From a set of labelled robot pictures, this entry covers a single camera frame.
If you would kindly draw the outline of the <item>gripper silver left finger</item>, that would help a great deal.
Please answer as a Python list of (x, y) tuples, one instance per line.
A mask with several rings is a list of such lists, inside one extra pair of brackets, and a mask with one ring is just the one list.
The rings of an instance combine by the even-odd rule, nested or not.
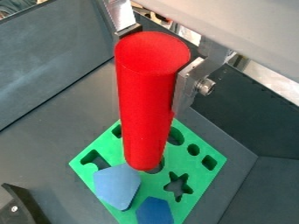
[(141, 32), (143, 26), (137, 22), (137, 17), (130, 0), (102, 0), (107, 13), (107, 21), (112, 31), (114, 42)]

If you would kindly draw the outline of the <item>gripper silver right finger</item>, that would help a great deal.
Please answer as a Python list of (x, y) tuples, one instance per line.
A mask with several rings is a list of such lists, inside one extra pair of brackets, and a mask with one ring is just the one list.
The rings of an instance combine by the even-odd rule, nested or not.
[(199, 44), (201, 57), (197, 58), (178, 73), (173, 96), (173, 112), (179, 115), (194, 102), (197, 94), (207, 96), (215, 81), (210, 75), (234, 57), (234, 51), (210, 38), (202, 38)]

